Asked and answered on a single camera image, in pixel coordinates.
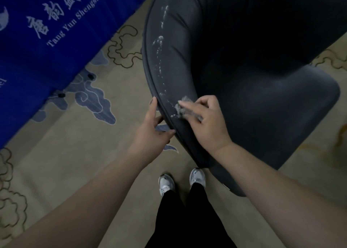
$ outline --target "beige carpet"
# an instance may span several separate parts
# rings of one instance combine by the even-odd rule
[[[124,150],[151,99],[142,67],[150,0],[64,91],[53,95],[1,151],[0,245],[52,211]],[[347,35],[313,65],[340,84],[341,98],[281,172],[347,205]],[[98,98],[101,104],[95,106]],[[176,139],[137,178],[100,247],[144,247],[160,203],[157,179],[173,174],[184,195],[194,162]],[[248,199],[207,173],[208,197],[238,247],[283,247]]]

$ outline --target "black chair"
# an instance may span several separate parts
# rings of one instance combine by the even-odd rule
[[[199,167],[244,196],[175,104],[214,94],[231,139],[279,169],[339,98],[309,63],[347,31],[347,0],[154,0],[143,63],[167,124]]]

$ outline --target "silver sneaker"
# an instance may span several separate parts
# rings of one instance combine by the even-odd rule
[[[199,183],[206,187],[206,177],[205,173],[200,168],[195,168],[191,171],[189,176],[189,183],[192,186],[194,183]]]
[[[175,182],[171,176],[168,174],[161,175],[158,180],[159,192],[161,196],[164,196],[164,193],[173,190],[175,191]]]

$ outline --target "blue tablecloth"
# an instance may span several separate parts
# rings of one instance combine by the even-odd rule
[[[0,148],[144,0],[0,0]]]

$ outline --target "forearm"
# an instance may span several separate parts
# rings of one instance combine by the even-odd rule
[[[98,247],[142,168],[130,155],[112,162],[7,248]]]
[[[231,144],[215,156],[288,247],[345,247],[347,213]]]

